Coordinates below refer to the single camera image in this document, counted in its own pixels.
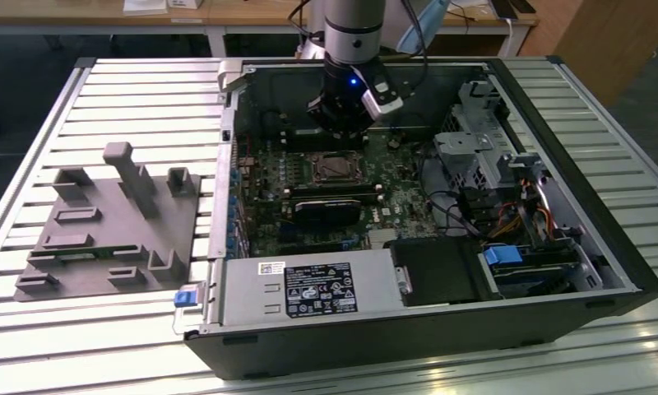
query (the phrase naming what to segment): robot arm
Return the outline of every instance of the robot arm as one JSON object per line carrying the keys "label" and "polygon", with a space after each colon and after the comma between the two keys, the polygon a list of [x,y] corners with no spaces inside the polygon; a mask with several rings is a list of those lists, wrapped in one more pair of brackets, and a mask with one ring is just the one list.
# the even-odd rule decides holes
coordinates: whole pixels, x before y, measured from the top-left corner
{"label": "robot arm", "polygon": [[[356,137],[377,119],[401,108],[403,100],[412,94],[407,82],[395,81],[388,74],[379,58],[381,44],[421,51],[420,34],[429,35],[424,40],[425,44],[431,43],[449,2],[412,0],[412,6],[417,5],[420,10],[413,18],[407,3],[403,0],[388,0],[388,5],[387,0],[325,2],[324,88],[320,97],[309,103],[308,113],[337,138]],[[413,20],[420,20],[420,27]]]}

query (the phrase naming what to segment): black cable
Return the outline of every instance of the black cable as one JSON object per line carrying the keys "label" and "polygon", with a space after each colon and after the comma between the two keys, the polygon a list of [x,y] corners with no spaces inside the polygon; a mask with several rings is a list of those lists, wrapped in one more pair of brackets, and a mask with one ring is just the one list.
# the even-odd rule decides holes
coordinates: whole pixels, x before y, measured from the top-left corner
{"label": "black cable", "polygon": [[420,24],[420,19],[417,18],[417,14],[415,13],[413,5],[411,4],[409,0],[401,0],[403,7],[405,8],[405,12],[409,16],[409,19],[413,23],[413,28],[417,31],[417,36],[420,38],[420,45],[421,45],[421,54],[423,54],[423,60],[424,60],[424,67],[421,70],[421,75],[417,81],[413,83],[412,90],[415,91],[417,89],[417,86],[421,85],[421,83],[427,79],[427,73],[429,72],[429,59],[427,58],[427,40],[425,40],[425,33],[421,30],[421,24]]}
{"label": "black cable", "polygon": [[304,35],[305,37],[312,37],[312,33],[309,31],[307,31],[305,28],[301,26],[303,19],[300,19],[300,25],[297,25],[297,23],[295,23],[295,21],[293,21],[293,18],[295,18],[295,15],[297,14],[297,12],[301,11],[301,9],[308,5],[309,2],[312,2],[312,0],[301,0],[300,5],[295,8],[295,10],[288,15],[289,24],[297,29],[300,34]]}
{"label": "black cable", "polygon": [[456,4],[455,2],[452,2],[451,4],[453,4],[455,6],[457,6],[459,8],[461,8],[463,15],[459,15],[455,12],[451,12],[451,11],[448,11],[448,13],[452,14],[452,15],[460,16],[465,20],[465,35],[469,35],[469,29],[471,29],[469,21],[476,22],[476,19],[472,18],[471,16],[467,16],[465,15],[465,8],[463,8],[459,4]]}
{"label": "black cable", "polygon": [[471,222],[468,222],[463,217],[457,216],[453,212],[449,211],[449,209],[441,207],[441,205],[439,205],[439,203],[436,203],[433,200],[432,200],[432,196],[437,193],[448,193],[448,194],[452,194],[452,191],[444,191],[444,190],[439,190],[439,191],[435,191],[432,193],[427,193],[425,191],[425,182],[424,182],[424,178],[423,178],[423,174],[424,174],[424,171],[425,171],[425,162],[427,162],[427,146],[428,146],[429,142],[425,142],[425,144],[423,145],[423,154],[421,154],[421,162],[420,162],[420,168],[419,168],[419,177],[420,177],[420,189],[421,189],[421,192],[424,195],[427,195],[427,200],[428,202],[432,204],[432,207],[436,208],[437,210],[440,210],[445,215],[447,215],[447,220],[449,220],[449,218],[453,218],[453,220],[463,225],[464,229],[469,232],[469,234],[472,234],[476,238],[479,239],[483,239],[483,240],[489,240],[489,238],[477,230],[477,228],[473,226],[473,224],[471,224]]}

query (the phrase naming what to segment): metal bracket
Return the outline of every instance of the metal bracket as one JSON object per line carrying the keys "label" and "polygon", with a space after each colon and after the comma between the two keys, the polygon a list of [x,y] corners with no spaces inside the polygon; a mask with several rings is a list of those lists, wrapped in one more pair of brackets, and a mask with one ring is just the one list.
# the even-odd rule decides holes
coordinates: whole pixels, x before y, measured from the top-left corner
{"label": "metal bracket", "polygon": [[217,71],[217,83],[220,91],[229,92],[244,85],[244,61],[241,59],[227,59],[220,63]]}

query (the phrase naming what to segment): metal frame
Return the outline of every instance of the metal frame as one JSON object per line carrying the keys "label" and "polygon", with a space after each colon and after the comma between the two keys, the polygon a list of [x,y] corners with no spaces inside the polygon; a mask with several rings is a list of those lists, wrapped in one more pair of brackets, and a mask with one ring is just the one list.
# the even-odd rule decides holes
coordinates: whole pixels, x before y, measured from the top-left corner
{"label": "metal frame", "polygon": [[[296,34],[292,26],[217,26],[200,23],[181,23],[180,25],[161,26],[79,26],[79,25],[0,25],[0,35],[205,35],[209,49],[216,58],[227,57],[225,35],[292,35]],[[443,26],[439,35],[505,35],[499,56],[517,56],[527,34],[532,26],[512,27],[512,37],[508,26]]]}
{"label": "metal frame", "polygon": [[[497,56],[517,56],[519,50],[525,42],[527,34],[532,26],[512,26],[512,36],[508,26],[443,26],[437,35],[504,35],[505,41],[500,47]],[[232,34],[248,35],[292,35],[297,31],[292,26],[208,26],[207,35],[212,54],[217,58],[227,57],[227,46],[224,36]]]}

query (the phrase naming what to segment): table leg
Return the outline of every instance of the table leg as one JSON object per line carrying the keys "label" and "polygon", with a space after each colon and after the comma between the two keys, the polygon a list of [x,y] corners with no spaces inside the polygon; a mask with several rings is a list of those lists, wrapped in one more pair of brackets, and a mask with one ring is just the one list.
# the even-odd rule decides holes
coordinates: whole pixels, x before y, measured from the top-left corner
{"label": "table leg", "polygon": [[215,58],[227,57],[227,46],[224,44],[224,26],[209,26],[205,29],[209,41],[209,50],[212,51],[212,56]]}
{"label": "table leg", "polygon": [[517,56],[519,50],[525,43],[527,33],[529,33],[529,26],[512,27],[512,35],[505,37],[497,56],[503,58],[513,58]]}

